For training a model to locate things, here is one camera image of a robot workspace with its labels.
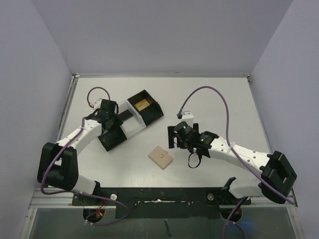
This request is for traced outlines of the black white card tray organizer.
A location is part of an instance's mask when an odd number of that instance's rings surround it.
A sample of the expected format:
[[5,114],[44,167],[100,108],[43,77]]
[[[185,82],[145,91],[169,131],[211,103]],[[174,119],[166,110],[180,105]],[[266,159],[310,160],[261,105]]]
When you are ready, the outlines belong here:
[[[135,108],[135,104],[142,99],[146,99],[151,105],[140,112]],[[142,90],[119,105],[118,116],[122,120],[122,125],[116,130],[102,132],[98,136],[107,152],[157,121],[164,114],[159,103],[149,92]]]

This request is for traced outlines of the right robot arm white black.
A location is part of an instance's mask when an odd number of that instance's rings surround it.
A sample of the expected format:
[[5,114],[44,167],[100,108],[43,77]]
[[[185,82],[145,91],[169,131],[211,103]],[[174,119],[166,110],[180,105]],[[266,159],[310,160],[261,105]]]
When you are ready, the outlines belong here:
[[199,160],[203,157],[223,160],[248,170],[256,177],[253,181],[235,178],[222,191],[222,198],[226,203],[232,204],[244,196],[261,195],[277,204],[288,201],[297,174],[283,153],[262,153],[228,144],[215,133],[199,132],[196,123],[189,126],[182,121],[176,126],[168,126],[167,133],[169,148],[186,149],[191,154],[197,154]]

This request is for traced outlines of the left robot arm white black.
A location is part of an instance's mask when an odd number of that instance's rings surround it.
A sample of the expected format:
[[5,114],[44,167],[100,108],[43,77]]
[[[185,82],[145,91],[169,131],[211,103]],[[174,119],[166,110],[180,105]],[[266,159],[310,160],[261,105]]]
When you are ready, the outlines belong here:
[[84,195],[91,205],[100,202],[100,184],[79,174],[78,155],[91,141],[121,125],[118,112],[115,101],[102,100],[100,106],[83,117],[81,125],[67,137],[43,146],[37,173],[43,194],[71,192]]

